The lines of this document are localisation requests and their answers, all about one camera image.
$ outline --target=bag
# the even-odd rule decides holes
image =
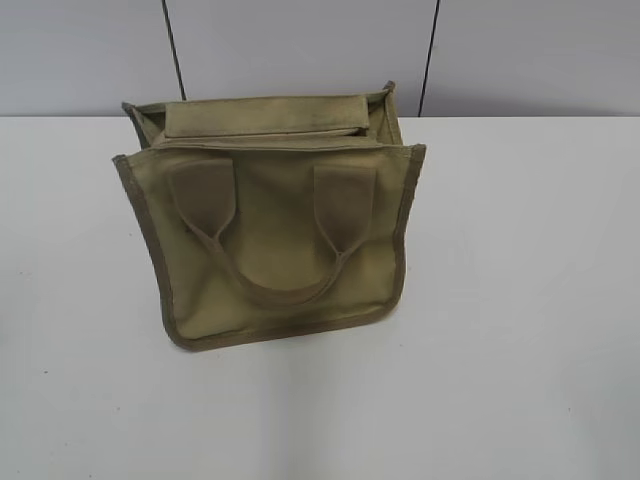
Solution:
[[[398,302],[425,154],[393,83],[364,95],[123,104],[114,163],[189,350],[362,325]]]

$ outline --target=olive green bag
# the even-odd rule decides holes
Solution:
[[[364,95],[124,105],[114,163],[189,350],[362,325],[398,302],[424,145]]]

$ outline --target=bag handle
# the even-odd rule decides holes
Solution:
[[[188,162],[173,167],[168,177],[178,213],[207,250],[221,260],[254,301],[285,307],[312,302],[326,292],[349,257],[364,243],[371,225],[375,174],[375,169],[365,167],[314,167],[314,216],[335,261],[319,282],[293,290],[253,282],[238,269],[222,244],[221,235],[237,213],[231,159]]]

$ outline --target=gray wall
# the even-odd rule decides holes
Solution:
[[[160,0],[5,0],[0,115],[179,98]],[[435,0],[168,0],[190,98],[399,84],[418,110]],[[640,112],[637,0],[442,0],[423,115]]]

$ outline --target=canvas tote bag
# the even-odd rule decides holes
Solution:
[[[114,163],[177,345],[353,327],[396,305],[425,147],[403,146],[393,90],[123,105],[142,150]]]

